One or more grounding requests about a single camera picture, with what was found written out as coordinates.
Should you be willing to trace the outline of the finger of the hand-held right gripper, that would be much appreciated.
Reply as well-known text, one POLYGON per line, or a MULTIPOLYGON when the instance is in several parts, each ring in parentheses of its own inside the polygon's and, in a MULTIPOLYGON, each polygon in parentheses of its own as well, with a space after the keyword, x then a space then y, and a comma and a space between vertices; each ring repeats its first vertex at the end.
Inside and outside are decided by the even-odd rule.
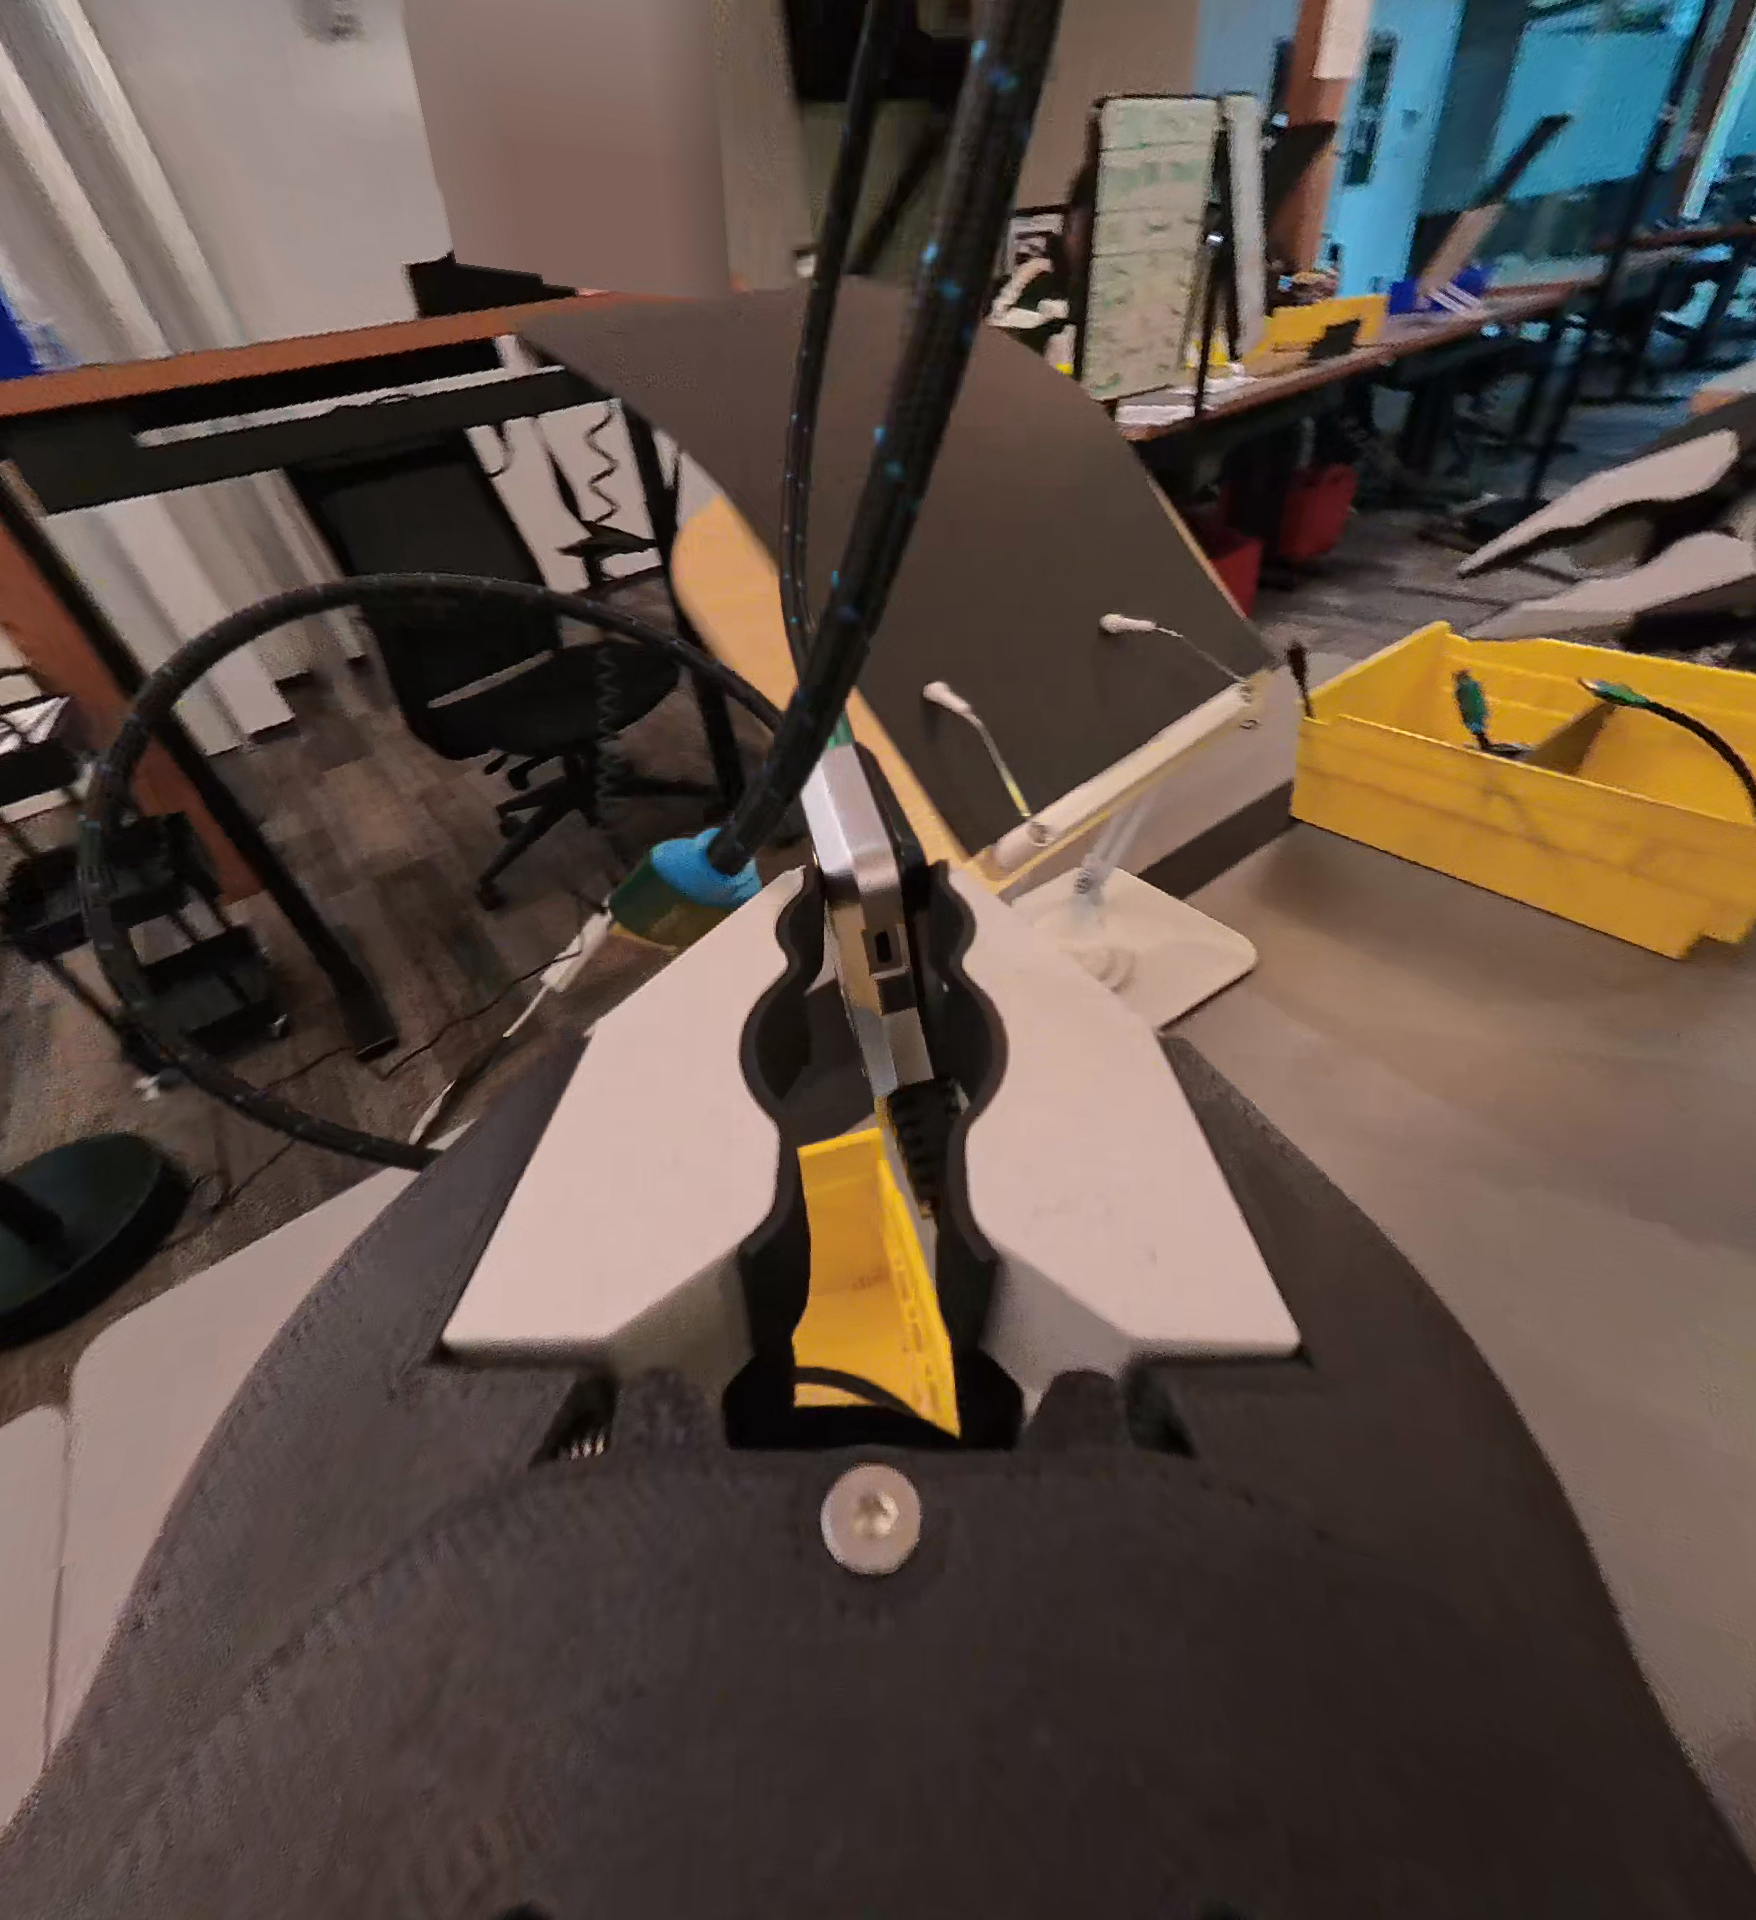
POLYGON ((1756 534, 1731 531, 1684 534, 1666 544, 1648 544, 1644 531, 1496 541, 1473 565, 1499 571, 1544 557, 1574 565, 1564 584, 1469 617, 1469 639, 1616 637, 1639 617, 1756 581, 1756 534))
POLYGON ((1513 567, 1527 550, 1569 544, 1607 516, 1691 501, 1718 487, 1737 466, 1738 433, 1731 427, 1660 446, 1549 500, 1502 535, 1482 544, 1456 573, 1472 578, 1486 571, 1513 567))

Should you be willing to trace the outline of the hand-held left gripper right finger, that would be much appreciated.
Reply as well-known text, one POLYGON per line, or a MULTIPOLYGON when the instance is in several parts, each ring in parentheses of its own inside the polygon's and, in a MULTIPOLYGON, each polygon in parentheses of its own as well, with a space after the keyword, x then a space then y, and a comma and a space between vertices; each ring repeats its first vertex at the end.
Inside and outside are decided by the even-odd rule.
POLYGON ((1299 1332, 1170 1053, 991 894, 961 902, 954 988, 987 1015, 957 1201, 989 1262, 980 1349, 1003 1374, 1296 1356, 1299 1332))

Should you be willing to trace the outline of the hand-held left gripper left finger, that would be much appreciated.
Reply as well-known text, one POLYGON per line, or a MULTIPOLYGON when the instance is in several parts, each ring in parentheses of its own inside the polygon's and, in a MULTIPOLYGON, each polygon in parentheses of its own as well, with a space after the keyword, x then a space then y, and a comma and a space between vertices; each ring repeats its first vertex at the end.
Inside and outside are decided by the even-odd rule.
POLYGON ((470 1363, 746 1363, 741 1249, 780 1141, 746 1082, 746 1017, 789 977, 786 872, 591 1031, 441 1342, 470 1363))

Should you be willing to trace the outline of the yellow plastic bin with divider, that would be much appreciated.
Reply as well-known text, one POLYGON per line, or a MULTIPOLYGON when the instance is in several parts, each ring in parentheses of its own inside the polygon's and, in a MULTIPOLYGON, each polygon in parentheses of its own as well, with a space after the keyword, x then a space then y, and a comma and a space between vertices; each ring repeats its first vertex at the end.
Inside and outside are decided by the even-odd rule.
POLYGON ((1657 953, 1756 930, 1756 675, 1445 624, 1322 682, 1295 819, 1657 953))

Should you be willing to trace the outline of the black HDMI adapter box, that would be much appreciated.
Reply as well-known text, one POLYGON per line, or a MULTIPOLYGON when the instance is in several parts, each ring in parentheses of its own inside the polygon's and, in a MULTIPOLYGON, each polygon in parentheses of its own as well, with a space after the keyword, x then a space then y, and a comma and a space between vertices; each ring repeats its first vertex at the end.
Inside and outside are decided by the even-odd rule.
POLYGON ((932 1081, 903 863, 857 746, 830 746, 802 790, 835 977, 879 1102, 932 1081))

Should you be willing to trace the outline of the white stand base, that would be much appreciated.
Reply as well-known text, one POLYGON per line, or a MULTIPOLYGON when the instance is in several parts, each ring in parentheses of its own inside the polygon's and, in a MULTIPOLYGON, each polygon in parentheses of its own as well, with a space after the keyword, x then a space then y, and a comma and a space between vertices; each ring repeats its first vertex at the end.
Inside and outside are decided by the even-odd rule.
MULTIPOLYGON (((1014 913, 1074 961, 1070 953, 1073 889, 1074 874, 1046 882, 1014 902, 1014 913)), ((1172 1028, 1257 966, 1257 950, 1247 934, 1123 870, 1111 874, 1107 919, 1108 933, 1133 950, 1128 981, 1107 993, 1154 1031, 1172 1028)))

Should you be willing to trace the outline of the black utility cart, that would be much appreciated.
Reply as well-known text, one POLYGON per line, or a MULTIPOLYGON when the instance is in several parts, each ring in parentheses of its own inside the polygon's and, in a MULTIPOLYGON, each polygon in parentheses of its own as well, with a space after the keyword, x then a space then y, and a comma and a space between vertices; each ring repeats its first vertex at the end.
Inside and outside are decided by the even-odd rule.
MULTIPOLYGON (((78 812, 88 780, 81 709, 28 667, 0 667, 0 947, 45 973, 101 1021, 145 1074, 165 1061, 73 973, 88 950, 73 836, 32 840, 19 812, 78 812)), ((220 882, 192 820, 125 805, 106 839, 102 894, 123 934, 169 930, 170 953, 145 961, 159 1013, 199 1050, 225 1058, 289 1025, 264 950, 223 907, 220 882)))

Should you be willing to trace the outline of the black office chair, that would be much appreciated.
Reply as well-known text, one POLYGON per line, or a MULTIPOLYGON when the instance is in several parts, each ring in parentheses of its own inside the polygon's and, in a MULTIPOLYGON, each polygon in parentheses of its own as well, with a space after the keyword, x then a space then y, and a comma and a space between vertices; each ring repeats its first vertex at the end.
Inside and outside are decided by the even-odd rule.
MULTIPOLYGON (((446 573, 545 588, 545 577, 460 433, 289 467, 289 484, 347 578, 446 573)), ((615 742, 681 682, 678 664, 624 637, 567 637, 564 617, 498 600, 363 605, 384 685, 410 735, 441 761, 481 761, 514 795, 495 805, 503 849, 475 897, 504 904, 503 874, 575 816, 605 805, 703 799, 692 780, 624 775, 615 742)))

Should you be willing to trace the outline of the white board on stand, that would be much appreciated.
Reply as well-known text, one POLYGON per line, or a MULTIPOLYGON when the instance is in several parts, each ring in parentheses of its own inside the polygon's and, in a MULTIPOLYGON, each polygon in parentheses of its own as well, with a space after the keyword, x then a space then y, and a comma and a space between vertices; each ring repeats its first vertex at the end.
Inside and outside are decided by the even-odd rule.
POLYGON ((1090 121, 1077 382, 1100 404, 1249 363, 1268 325, 1265 114, 1247 93, 1108 95, 1090 121))

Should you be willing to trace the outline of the black floor pole stand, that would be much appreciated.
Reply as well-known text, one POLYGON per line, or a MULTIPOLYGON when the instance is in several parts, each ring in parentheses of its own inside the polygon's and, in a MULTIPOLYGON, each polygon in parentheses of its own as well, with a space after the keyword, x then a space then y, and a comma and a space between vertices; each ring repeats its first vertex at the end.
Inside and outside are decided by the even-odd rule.
POLYGON ((55 1335, 132 1282, 193 1184, 136 1134, 93 1134, 0 1175, 0 1352, 55 1335))

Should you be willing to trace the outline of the wooden board with black mat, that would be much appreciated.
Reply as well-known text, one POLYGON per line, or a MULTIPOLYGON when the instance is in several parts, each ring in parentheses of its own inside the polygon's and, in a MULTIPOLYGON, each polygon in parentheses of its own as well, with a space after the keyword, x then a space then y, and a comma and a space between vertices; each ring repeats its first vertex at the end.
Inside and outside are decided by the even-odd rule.
MULTIPOLYGON (((521 340, 686 460, 703 493, 674 538, 674 600, 772 708, 796 689, 776 535, 802 302, 631 299, 521 340)), ((850 708, 927 857, 964 863, 1021 825, 977 739, 922 702, 927 682, 980 712, 1038 812, 1228 688, 1170 639, 1107 639, 1104 614, 1178 628, 1247 679, 1274 664, 1107 410, 987 329, 850 708)), ((1228 731, 1164 780, 1125 872, 1187 902, 1282 836, 1268 746, 1268 731, 1228 731)))

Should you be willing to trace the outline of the clear acrylic stand post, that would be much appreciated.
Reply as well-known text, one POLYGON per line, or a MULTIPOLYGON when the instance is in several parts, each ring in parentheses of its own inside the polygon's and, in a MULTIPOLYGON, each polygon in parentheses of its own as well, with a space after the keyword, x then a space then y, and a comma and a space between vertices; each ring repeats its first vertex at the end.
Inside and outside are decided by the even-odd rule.
POLYGON ((1097 983, 1117 993, 1133 973, 1133 950, 1111 933, 1107 919, 1107 893, 1111 874, 1123 866, 1140 830, 1151 819, 1157 790, 1144 790, 1133 805, 1114 810, 1074 872, 1070 897, 1070 953, 1097 983))

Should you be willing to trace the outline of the white bracket bar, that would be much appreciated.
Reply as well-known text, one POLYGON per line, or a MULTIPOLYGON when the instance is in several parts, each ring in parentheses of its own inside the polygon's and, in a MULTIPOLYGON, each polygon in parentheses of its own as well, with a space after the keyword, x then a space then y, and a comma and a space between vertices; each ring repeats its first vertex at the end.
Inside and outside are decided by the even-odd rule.
POLYGON ((1077 855, 1114 819, 1133 812, 1164 780, 1182 772, 1228 731, 1259 722, 1274 667, 1262 667, 1154 732, 1144 746, 1073 786, 1027 825, 1011 826, 967 860, 989 889, 1003 893, 1046 860, 1077 855))

